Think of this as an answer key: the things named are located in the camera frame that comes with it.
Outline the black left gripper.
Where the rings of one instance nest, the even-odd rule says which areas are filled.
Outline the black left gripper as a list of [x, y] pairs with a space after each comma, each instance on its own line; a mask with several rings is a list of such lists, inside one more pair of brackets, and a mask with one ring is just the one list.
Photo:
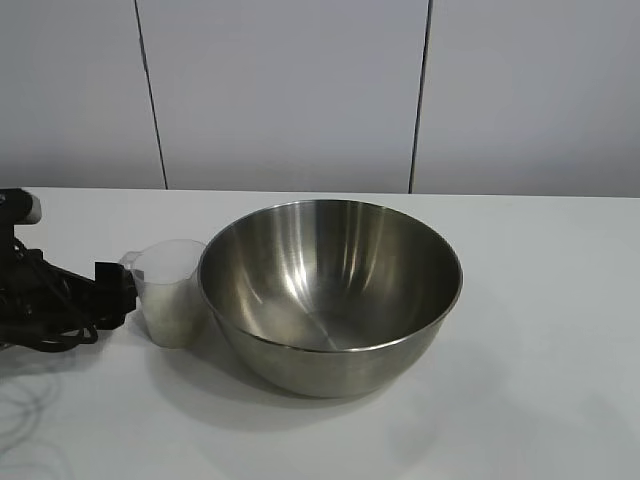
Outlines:
[[[121, 327], [136, 309], [137, 291], [119, 263], [96, 262], [92, 278], [47, 262], [12, 226], [1, 228], [1, 333], [95, 335]], [[103, 283], [122, 283], [102, 294]]]

